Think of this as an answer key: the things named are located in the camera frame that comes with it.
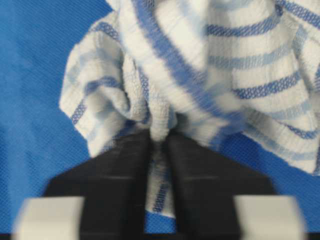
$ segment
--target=crumpled fabric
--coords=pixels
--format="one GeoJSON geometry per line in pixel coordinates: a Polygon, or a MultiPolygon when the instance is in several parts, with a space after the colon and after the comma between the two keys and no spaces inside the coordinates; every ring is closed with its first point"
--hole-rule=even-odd
{"type": "MultiPolygon", "coordinates": [[[[114,139],[171,129],[218,151],[243,132],[320,174],[317,0],[107,0],[67,61],[60,108],[92,157],[114,139]]],[[[152,156],[147,210],[173,216],[170,176],[152,156]]]]}

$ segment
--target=blue background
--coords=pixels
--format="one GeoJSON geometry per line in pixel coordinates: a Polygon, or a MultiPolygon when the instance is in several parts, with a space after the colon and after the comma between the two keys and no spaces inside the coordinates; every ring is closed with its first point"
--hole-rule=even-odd
{"type": "MultiPolygon", "coordinates": [[[[25,198],[40,196],[51,177],[88,159],[85,140],[58,102],[72,47],[109,11],[104,0],[0,1],[0,233],[11,232],[25,198]]],[[[241,134],[222,152],[296,196],[308,230],[320,232],[320,177],[289,167],[241,134]]],[[[173,219],[146,214],[147,232],[174,230],[173,219]]]]}

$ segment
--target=white towel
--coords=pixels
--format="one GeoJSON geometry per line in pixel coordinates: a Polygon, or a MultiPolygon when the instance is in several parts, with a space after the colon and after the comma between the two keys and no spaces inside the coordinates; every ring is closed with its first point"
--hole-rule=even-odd
{"type": "MultiPolygon", "coordinates": [[[[107,2],[68,58],[60,99],[92,157],[144,128],[216,151],[242,131],[320,175],[319,0],[107,2]]],[[[147,210],[173,216],[160,154],[147,210]]]]}

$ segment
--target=fabric fold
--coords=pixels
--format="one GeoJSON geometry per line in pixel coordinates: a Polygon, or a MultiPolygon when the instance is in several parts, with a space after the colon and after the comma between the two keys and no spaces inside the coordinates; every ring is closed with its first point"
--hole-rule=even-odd
{"type": "MultiPolygon", "coordinates": [[[[243,132],[291,166],[320,174],[320,8],[314,1],[107,3],[113,12],[70,53],[60,99],[92,157],[146,128],[157,144],[175,128],[216,151],[243,132]]],[[[159,154],[147,209],[172,216],[159,154]]]]}

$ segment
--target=towel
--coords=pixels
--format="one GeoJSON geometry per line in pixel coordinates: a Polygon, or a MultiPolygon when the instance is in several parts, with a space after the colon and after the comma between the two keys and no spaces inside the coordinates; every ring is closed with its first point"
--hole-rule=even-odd
{"type": "Polygon", "coordinates": [[[174,216],[160,151],[171,129],[214,151],[242,132],[320,175],[318,0],[107,3],[69,55],[59,106],[92,157],[150,129],[148,211],[174,216]]]}

